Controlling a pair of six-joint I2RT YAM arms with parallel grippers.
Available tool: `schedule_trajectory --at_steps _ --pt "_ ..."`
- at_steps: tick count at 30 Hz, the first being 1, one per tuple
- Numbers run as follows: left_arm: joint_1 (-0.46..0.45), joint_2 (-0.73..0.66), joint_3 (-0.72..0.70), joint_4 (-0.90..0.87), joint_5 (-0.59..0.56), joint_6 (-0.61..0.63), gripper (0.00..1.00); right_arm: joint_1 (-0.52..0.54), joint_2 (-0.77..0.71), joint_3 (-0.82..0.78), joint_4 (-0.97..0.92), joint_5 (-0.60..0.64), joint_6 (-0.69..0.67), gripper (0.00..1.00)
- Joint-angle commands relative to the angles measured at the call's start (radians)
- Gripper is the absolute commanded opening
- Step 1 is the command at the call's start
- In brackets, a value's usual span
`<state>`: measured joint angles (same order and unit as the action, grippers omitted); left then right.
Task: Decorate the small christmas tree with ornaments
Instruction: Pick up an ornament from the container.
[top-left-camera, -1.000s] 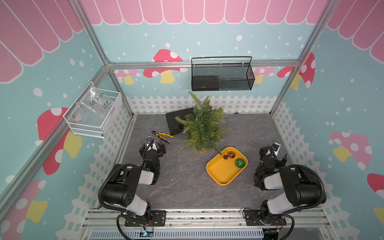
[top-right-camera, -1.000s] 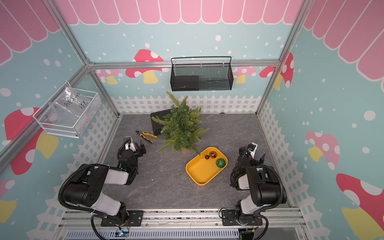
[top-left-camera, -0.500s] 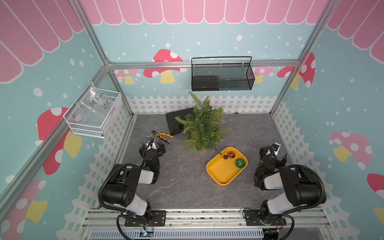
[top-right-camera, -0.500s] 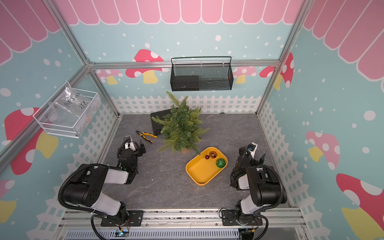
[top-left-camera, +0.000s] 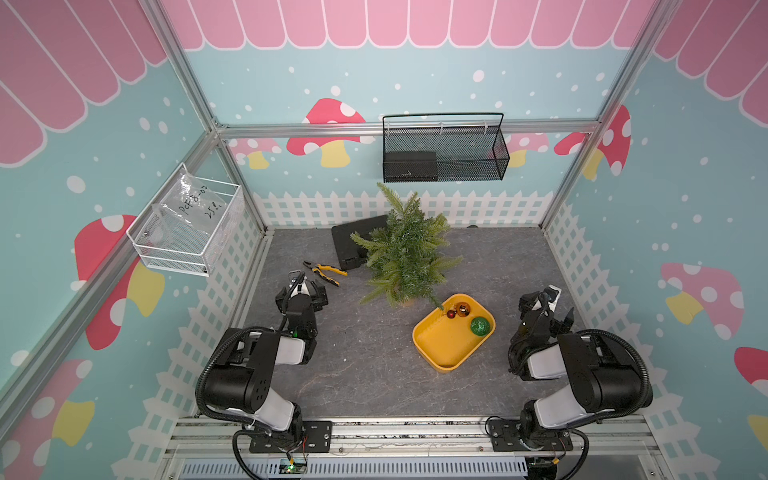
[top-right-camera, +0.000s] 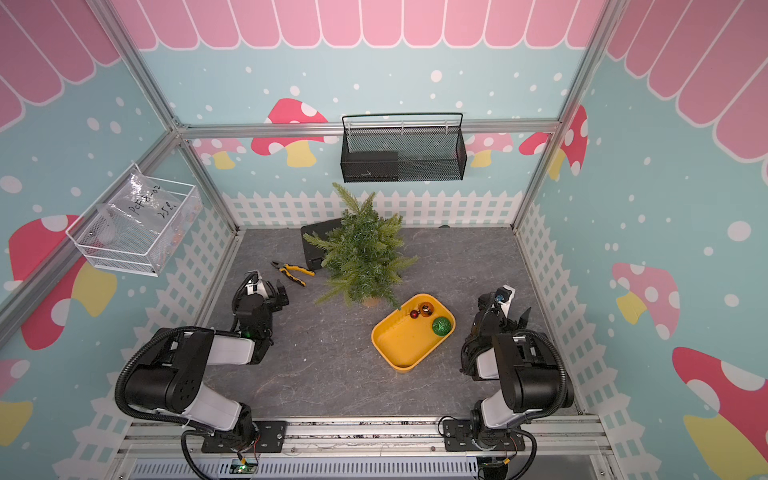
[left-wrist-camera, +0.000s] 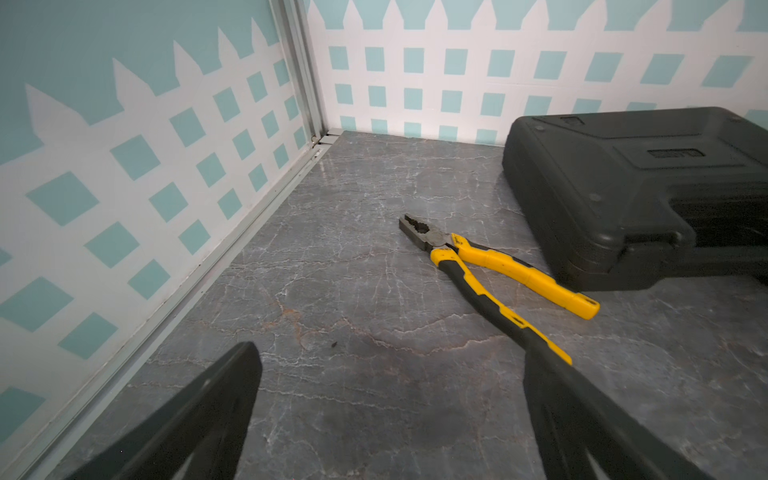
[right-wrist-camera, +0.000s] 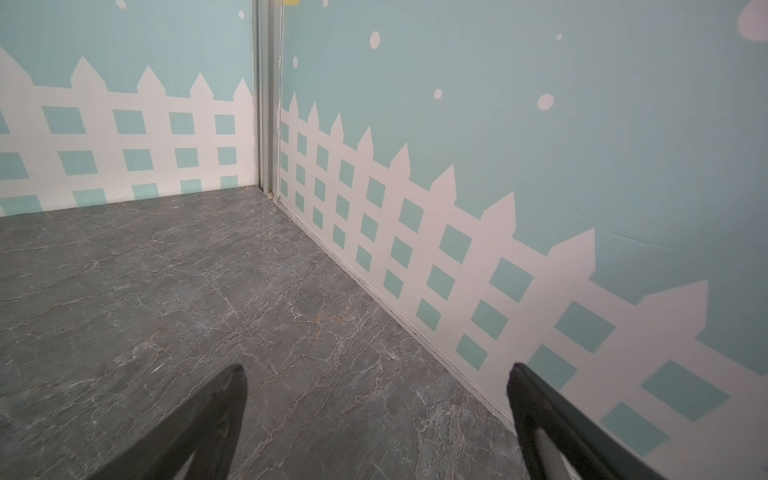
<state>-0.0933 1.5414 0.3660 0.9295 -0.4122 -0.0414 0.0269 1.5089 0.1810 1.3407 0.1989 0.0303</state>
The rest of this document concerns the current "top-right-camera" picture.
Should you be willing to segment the green glitter ball ornament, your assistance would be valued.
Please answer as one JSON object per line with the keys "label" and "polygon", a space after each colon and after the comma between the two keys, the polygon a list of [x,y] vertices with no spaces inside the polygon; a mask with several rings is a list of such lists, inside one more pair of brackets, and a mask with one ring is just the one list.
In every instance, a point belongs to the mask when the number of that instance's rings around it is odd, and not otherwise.
{"label": "green glitter ball ornament", "polygon": [[453,323],[449,318],[440,316],[433,320],[431,330],[435,335],[445,337],[452,332]]}

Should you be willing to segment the orange shiny ball ornament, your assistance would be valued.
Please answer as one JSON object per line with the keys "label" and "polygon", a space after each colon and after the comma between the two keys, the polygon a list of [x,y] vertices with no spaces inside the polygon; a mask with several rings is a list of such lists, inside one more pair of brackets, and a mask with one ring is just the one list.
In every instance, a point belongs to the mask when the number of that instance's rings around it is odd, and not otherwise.
{"label": "orange shiny ball ornament", "polygon": [[424,317],[431,317],[434,313],[434,307],[429,302],[423,302],[419,305],[419,312]]}

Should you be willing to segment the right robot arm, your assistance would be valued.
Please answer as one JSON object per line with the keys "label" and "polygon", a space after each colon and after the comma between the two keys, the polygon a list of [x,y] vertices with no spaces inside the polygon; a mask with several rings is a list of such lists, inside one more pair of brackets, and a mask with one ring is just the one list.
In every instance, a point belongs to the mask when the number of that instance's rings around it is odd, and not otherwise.
{"label": "right robot arm", "polygon": [[478,312],[460,352],[461,372],[475,381],[498,381],[499,390],[476,403],[469,432],[457,437],[479,450],[522,448],[514,431],[575,400],[565,362],[549,338],[528,328],[531,308],[513,311],[515,289],[503,285],[478,298]]}

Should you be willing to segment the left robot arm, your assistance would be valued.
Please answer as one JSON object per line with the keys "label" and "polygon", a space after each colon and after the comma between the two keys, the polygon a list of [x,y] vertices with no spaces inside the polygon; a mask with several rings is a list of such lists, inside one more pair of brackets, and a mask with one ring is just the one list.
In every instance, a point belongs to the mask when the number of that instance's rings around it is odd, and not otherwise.
{"label": "left robot arm", "polygon": [[190,427],[216,446],[242,451],[260,440],[251,408],[204,383],[211,366],[262,362],[273,345],[273,315],[289,305],[281,282],[253,271],[231,302],[227,331],[187,326],[161,328],[127,361],[115,384],[114,400],[134,419]]}

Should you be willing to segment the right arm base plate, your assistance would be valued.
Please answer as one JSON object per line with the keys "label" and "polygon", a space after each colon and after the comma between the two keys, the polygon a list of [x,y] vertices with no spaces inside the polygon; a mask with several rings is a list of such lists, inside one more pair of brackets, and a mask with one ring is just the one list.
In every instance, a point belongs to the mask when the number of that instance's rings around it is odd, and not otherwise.
{"label": "right arm base plate", "polygon": [[525,441],[519,434],[506,429],[490,429],[479,420],[456,419],[445,416],[438,421],[438,434],[448,452],[520,452]]}

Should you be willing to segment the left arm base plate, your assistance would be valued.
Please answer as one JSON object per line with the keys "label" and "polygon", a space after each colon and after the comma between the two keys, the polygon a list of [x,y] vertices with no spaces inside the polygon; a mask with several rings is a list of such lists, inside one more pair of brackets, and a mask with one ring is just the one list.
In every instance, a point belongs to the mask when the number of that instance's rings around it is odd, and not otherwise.
{"label": "left arm base plate", "polygon": [[232,431],[216,431],[212,436],[205,436],[201,451],[205,454],[280,453],[287,426],[286,421],[246,420]]}

